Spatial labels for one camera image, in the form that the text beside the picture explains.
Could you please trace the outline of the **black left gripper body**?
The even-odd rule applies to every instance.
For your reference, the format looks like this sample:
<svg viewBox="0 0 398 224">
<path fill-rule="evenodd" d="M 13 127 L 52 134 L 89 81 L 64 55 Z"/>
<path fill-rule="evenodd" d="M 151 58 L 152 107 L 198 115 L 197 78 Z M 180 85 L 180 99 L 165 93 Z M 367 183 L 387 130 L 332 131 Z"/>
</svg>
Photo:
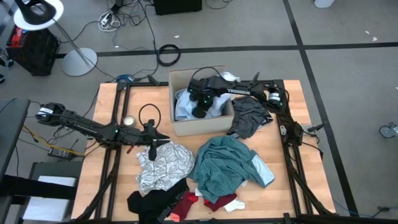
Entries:
<svg viewBox="0 0 398 224">
<path fill-rule="evenodd" d="M 144 126 L 143 131 L 129 126 L 118 126 L 118 143 L 130 146 L 150 146 L 154 132 L 153 126 Z"/>
</svg>

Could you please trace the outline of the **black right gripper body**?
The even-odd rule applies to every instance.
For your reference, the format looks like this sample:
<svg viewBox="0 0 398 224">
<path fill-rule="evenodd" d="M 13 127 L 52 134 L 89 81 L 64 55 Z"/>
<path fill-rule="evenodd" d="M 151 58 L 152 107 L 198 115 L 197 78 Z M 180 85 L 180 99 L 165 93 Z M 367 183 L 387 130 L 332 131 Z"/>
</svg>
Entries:
<svg viewBox="0 0 398 224">
<path fill-rule="evenodd" d="M 215 88 L 218 80 L 219 78 L 202 78 L 200 80 L 192 78 L 188 84 L 190 100 L 196 101 L 198 108 L 208 110 L 213 105 L 214 99 L 220 96 Z"/>
</svg>

